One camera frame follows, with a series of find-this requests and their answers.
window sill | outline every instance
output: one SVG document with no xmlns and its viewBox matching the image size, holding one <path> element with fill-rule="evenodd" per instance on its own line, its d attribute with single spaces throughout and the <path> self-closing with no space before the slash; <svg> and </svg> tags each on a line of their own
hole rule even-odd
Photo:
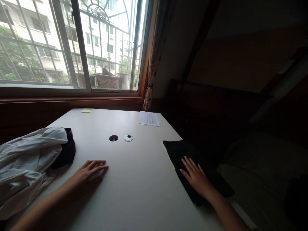
<svg viewBox="0 0 308 231">
<path fill-rule="evenodd" d="M 105 100 L 144 100 L 141 96 L 89 96 L 89 97 L 33 97 L 33 98 L 0 98 L 3 103 L 27 103 L 27 102 L 61 102 L 61 101 L 105 101 Z"/>
</svg>

brown curtain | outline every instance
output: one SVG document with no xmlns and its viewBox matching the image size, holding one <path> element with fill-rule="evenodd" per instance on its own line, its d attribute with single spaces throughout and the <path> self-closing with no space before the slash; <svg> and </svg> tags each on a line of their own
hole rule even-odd
<svg viewBox="0 0 308 231">
<path fill-rule="evenodd" d="M 151 41 L 149 55 L 148 87 L 145 94 L 142 110 L 150 111 L 153 83 L 158 70 L 161 54 L 167 38 L 176 0 L 154 0 L 151 18 L 151 27 L 148 42 Z"/>
</svg>

left hand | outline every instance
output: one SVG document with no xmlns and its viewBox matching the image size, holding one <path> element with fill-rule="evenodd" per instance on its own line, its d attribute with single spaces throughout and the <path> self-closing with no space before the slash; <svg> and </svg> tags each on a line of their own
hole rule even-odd
<svg viewBox="0 0 308 231">
<path fill-rule="evenodd" d="M 79 197 L 85 194 L 88 190 L 101 182 L 103 176 L 99 176 L 91 182 L 89 181 L 98 172 L 104 170 L 105 173 L 107 171 L 109 166 L 105 164 L 105 160 L 88 160 L 71 178 L 61 185 L 58 190 L 62 195 L 66 196 L 73 194 Z"/>
</svg>

desk surface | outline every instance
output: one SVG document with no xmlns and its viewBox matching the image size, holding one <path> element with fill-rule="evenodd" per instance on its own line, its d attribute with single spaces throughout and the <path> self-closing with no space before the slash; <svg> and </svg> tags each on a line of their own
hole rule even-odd
<svg viewBox="0 0 308 231">
<path fill-rule="evenodd" d="M 216 213 L 196 207 L 188 197 L 162 141 L 181 140 L 158 113 L 161 127 L 139 124 L 139 112 L 74 108 L 50 126 L 70 127 L 76 155 L 70 167 L 25 210 L 8 222 L 12 227 L 43 197 L 61 186 L 89 159 L 105 159 L 104 180 L 91 197 L 82 198 L 59 212 L 57 230 L 223 230 Z M 119 139 L 111 142 L 109 137 Z M 126 142 L 125 135 L 133 140 Z M 250 228 L 254 224 L 235 205 Z"/>
</svg>

white garment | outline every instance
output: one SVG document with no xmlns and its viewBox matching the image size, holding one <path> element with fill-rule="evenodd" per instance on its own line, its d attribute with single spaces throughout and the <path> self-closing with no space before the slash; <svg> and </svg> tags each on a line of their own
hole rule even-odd
<svg viewBox="0 0 308 231">
<path fill-rule="evenodd" d="M 54 175 L 47 168 L 67 143 L 63 127 L 42 128 L 0 146 L 0 220 L 28 206 Z"/>
</svg>

